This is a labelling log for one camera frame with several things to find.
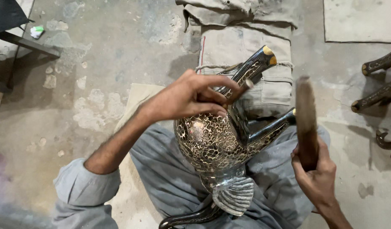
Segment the rolled cloth cushion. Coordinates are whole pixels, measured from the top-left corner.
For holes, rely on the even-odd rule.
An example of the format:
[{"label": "rolled cloth cushion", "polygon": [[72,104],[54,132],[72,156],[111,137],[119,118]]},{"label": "rolled cloth cushion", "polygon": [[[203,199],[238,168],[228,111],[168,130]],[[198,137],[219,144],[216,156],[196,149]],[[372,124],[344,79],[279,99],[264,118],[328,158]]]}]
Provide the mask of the rolled cloth cushion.
[{"label": "rolled cloth cushion", "polygon": [[279,117],[289,110],[293,83],[290,36],[297,28],[298,0],[176,0],[176,3],[185,4],[186,26],[201,26],[198,65],[204,68],[197,73],[216,74],[225,66],[246,61],[267,45],[280,64],[263,72],[262,80],[239,102],[245,115],[252,119]]}]

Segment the sleeve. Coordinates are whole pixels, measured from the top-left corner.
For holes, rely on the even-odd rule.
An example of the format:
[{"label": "sleeve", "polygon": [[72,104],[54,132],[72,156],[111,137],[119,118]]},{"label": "sleeve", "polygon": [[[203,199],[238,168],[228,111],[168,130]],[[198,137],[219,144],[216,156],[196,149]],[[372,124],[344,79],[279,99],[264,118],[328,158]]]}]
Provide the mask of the sleeve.
[{"label": "sleeve", "polygon": [[111,217],[112,207],[104,203],[112,199],[121,183],[119,170],[106,175],[91,173],[85,159],[73,160],[62,167],[54,180],[58,200],[53,211],[57,228],[118,228]]}]

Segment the man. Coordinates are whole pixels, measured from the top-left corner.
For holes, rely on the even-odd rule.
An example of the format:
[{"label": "man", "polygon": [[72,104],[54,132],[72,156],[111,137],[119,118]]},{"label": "man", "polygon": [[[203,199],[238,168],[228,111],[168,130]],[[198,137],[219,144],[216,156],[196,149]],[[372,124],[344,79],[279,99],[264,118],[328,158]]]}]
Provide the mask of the man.
[{"label": "man", "polygon": [[[199,113],[225,116],[226,110],[218,104],[225,104],[226,98],[213,91],[213,86],[240,89],[226,76],[197,75],[187,70],[142,104],[91,157],[76,159],[61,168],[54,180],[59,199],[53,223],[67,229],[117,228],[111,218],[111,206],[104,203],[118,191],[118,167],[129,151],[148,195],[163,216],[188,214],[208,204],[211,196],[180,154],[174,134],[153,124]],[[318,132],[330,142],[327,131],[320,128]],[[299,149],[295,148],[296,128],[288,128],[246,164],[248,175],[257,185],[243,216],[223,214],[215,221],[186,228],[297,228],[313,205],[330,228],[351,228],[334,195],[336,165],[321,137],[317,169],[306,173],[300,164]],[[292,166],[285,163],[290,160],[288,155]]]}]

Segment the concrete floor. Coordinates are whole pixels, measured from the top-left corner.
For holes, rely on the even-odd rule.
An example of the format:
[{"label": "concrete floor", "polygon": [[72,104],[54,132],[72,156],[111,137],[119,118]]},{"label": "concrete floor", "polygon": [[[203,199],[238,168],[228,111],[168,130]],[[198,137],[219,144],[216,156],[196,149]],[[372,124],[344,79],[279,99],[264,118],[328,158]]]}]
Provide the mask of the concrete floor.
[{"label": "concrete floor", "polygon": [[[325,43],[323,3],[302,2],[302,25],[292,39],[293,76],[312,77],[319,122],[331,133],[338,167],[336,196],[354,228],[391,228],[390,152],[374,143],[377,128],[391,131],[391,105],[365,114],[350,109],[382,85],[381,74],[365,77],[361,65],[390,52],[391,44]],[[112,134],[131,83],[166,86],[198,60],[192,53],[198,39],[183,33],[182,7],[169,0],[35,0],[30,19],[45,28],[51,21],[52,31],[37,42],[61,47],[62,57],[19,50],[15,89],[0,106],[2,228],[50,228],[52,180]],[[55,88],[43,87],[47,75],[55,76]],[[391,80],[391,69],[386,75]],[[312,214],[302,228],[326,226]]]}]

